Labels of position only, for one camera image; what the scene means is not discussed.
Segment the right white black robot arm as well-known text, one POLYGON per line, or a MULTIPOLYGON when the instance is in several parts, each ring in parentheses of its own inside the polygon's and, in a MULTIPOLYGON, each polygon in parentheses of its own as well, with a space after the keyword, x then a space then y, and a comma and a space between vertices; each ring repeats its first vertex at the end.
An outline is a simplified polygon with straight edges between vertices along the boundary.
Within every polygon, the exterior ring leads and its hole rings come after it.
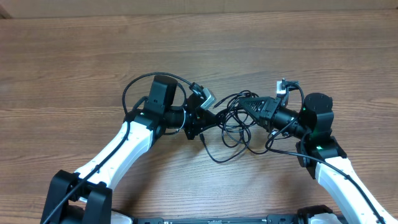
POLYGON ((243 98, 239 105, 268 132, 276 130, 299 140, 293 155, 330 194, 348 223, 397 223, 364 186, 332 136, 332 98, 311 93, 299 112, 286 108, 282 98, 243 98))

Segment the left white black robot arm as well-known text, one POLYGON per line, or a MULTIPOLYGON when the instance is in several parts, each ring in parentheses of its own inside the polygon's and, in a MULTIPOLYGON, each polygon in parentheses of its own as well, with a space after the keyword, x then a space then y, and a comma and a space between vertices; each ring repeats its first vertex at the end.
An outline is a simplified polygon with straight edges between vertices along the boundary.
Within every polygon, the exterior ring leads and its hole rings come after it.
POLYGON ((75 172, 58 171, 50 182, 41 223, 133 223, 134 219, 112 208, 113 191, 136 162, 163 135, 184 130, 193 139, 216 124, 208 109, 214 94, 197 83, 180 106, 175 91, 184 79, 170 73, 152 73, 150 92, 125 109, 121 129, 91 161, 75 172))

